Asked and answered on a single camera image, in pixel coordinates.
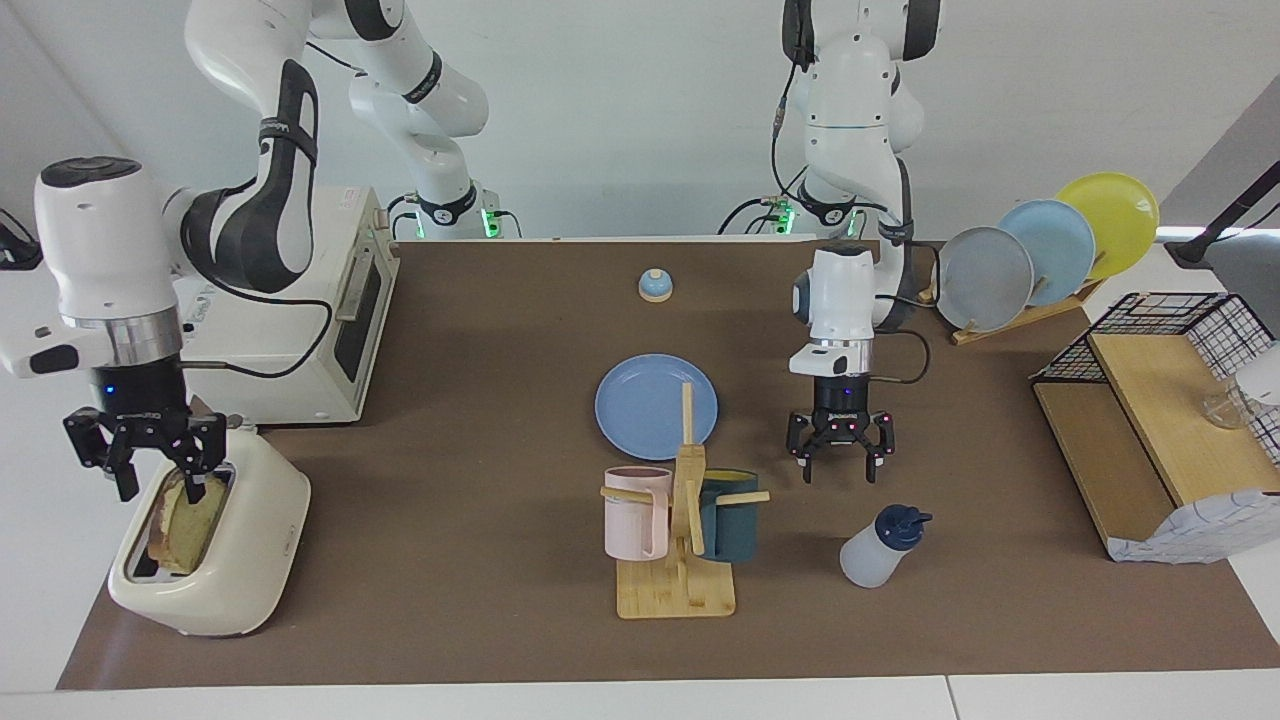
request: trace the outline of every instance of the plate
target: plate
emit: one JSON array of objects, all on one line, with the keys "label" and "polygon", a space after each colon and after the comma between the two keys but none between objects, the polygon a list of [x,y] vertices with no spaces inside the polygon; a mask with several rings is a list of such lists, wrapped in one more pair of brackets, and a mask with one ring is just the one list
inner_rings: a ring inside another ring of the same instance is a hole
[{"label": "plate", "polygon": [[641,460],[673,460],[684,439],[681,387],[694,384],[694,441],[707,442],[719,404],[716,388],[692,363],[673,355],[636,355],[613,366],[595,391],[595,421],[622,452]]},{"label": "plate", "polygon": [[964,231],[942,246],[938,311],[960,329],[989,333],[1027,307],[1036,273],[1018,238],[1000,228]]},{"label": "plate", "polygon": [[1123,273],[1147,254],[1160,227],[1160,204],[1147,186],[1123,173],[1084,176],[1057,193],[1089,220],[1098,259],[1089,279]]},{"label": "plate", "polygon": [[1052,305],[1080,290],[1093,269],[1093,229],[1079,210],[1061,200],[1032,200],[1006,214],[1000,229],[1018,238],[1032,256],[1037,287],[1027,302]]}]

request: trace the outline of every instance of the white plastic bottle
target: white plastic bottle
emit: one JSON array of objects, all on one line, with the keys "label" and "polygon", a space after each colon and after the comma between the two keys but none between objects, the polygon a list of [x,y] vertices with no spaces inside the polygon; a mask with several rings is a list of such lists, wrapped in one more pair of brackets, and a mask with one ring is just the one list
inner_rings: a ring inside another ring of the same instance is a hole
[{"label": "white plastic bottle", "polygon": [[893,574],[899,561],[924,538],[928,512],[906,505],[890,505],[876,521],[863,528],[840,548],[840,568],[854,584],[878,588]]}]

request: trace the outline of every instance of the green led light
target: green led light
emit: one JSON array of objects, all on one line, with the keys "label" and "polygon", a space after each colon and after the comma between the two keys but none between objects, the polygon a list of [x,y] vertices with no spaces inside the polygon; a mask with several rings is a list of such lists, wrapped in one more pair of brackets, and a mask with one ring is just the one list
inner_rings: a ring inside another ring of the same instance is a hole
[{"label": "green led light", "polygon": [[867,224],[867,213],[861,210],[854,210],[854,217],[849,220],[849,231],[846,231],[845,237],[855,237],[861,234],[863,225]]},{"label": "green led light", "polygon": [[488,237],[498,237],[502,234],[502,223],[498,218],[489,210],[480,210],[480,217],[484,218],[484,229]]},{"label": "green led light", "polygon": [[778,218],[773,222],[773,232],[777,234],[791,234],[791,227],[796,222],[796,211],[791,209],[791,204],[786,200],[778,199],[769,206],[769,214]]}]

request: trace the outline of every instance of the pink mug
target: pink mug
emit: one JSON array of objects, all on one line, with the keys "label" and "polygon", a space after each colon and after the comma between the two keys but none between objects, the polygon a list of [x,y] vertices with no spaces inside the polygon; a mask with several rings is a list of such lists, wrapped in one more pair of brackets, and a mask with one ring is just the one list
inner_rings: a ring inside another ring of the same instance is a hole
[{"label": "pink mug", "polygon": [[671,470],[609,468],[604,487],[648,493],[653,503],[604,498],[604,552],[618,560],[658,560],[667,556],[667,518]]}]

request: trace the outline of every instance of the bread slice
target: bread slice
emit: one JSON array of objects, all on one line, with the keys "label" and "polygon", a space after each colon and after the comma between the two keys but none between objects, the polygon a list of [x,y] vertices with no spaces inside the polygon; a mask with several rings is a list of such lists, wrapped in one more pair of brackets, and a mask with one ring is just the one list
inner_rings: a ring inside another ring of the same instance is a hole
[{"label": "bread slice", "polygon": [[205,478],[205,497],[187,502],[182,473],[165,475],[151,511],[147,555],[170,573],[189,575],[200,566],[214,536],[218,516],[227,500],[227,483],[214,475]]}]

